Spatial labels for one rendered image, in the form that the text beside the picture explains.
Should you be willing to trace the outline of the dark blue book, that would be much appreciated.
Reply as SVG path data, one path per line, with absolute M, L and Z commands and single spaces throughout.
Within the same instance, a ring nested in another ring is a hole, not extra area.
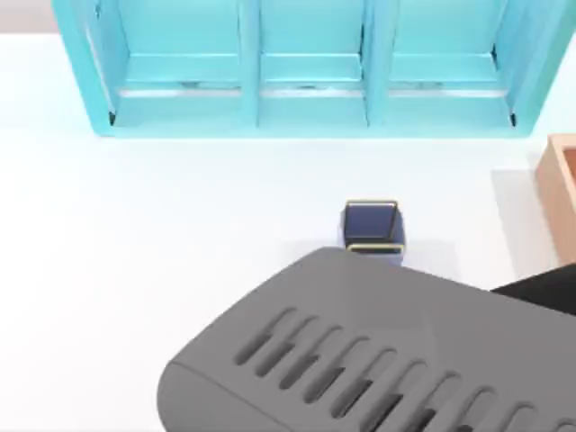
M 341 244 L 347 251 L 380 257 L 400 266 L 406 252 L 406 231 L 394 200 L 349 200 L 341 216 Z

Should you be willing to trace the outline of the grey slotted rounded box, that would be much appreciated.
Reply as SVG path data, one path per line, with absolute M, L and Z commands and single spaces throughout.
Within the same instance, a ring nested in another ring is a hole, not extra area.
M 166 432 L 576 432 L 576 317 L 339 248 L 167 365 Z

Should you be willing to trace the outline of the light blue rack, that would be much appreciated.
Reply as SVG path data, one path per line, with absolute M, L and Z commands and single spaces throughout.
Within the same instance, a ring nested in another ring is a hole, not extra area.
M 529 135 L 576 0 L 51 0 L 115 138 Z

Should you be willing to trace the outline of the salmon-coloured shallow box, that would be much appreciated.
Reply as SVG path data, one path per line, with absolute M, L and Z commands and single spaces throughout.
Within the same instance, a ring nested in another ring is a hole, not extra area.
M 576 264 L 576 133 L 548 136 L 535 180 L 559 262 Z

